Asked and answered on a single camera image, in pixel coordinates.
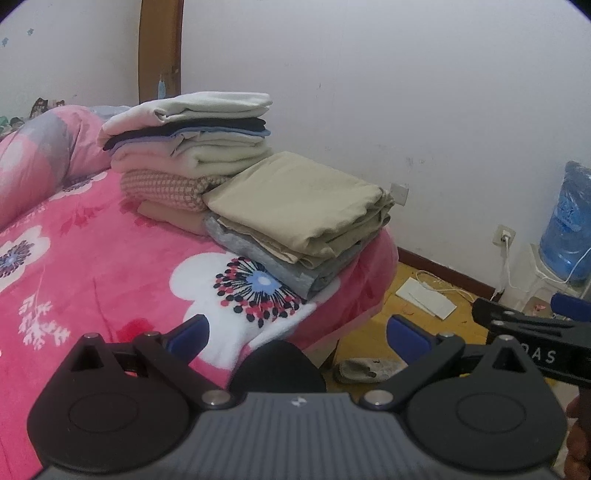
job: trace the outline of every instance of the slipper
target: slipper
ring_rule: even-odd
[[[405,365],[399,360],[385,358],[349,358],[334,369],[340,384],[380,383],[400,372]]]

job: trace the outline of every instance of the blue water bottle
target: blue water bottle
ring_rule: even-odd
[[[582,283],[591,273],[591,169],[569,161],[550,223],[540,239],[540,258],[562,280]]]

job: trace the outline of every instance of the baseboard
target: baseboard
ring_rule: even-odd
[[[456,287],[463,288],[479,297],[489,299],[495,292],[494,287],[491,287],[490,285],[486,285],[485,283],[475,280],[472,277],[468,277],[468,275],[464,275],[463,273],[456,272],[451,268],[444,267],[428,258],[421,257],[420,255],[405,250],[404,248],[398,249],[398,258],[403,264],[406,264],[409,267],[418,270],[427,270],[442,280],[453,283]]]

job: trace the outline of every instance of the white paper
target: white paper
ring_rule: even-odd
[[[408,278],[396,295],[441,320],[445,320],[456,309],[445,295],[425,287],[414,278]]]

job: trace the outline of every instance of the folded gray cloth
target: folded gray cloth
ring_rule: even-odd
[[[325,288],[341,270],[349,265],[361,250],[376,238],[379,230],[345,250],[337,258],[327,260],[314,269],[278,259],[248,235],[237,233],[220,224],[219,215],[209,212],[204,220],[209,235],[236,255],[243,255],[262,264],[277,280],[306,300]]]

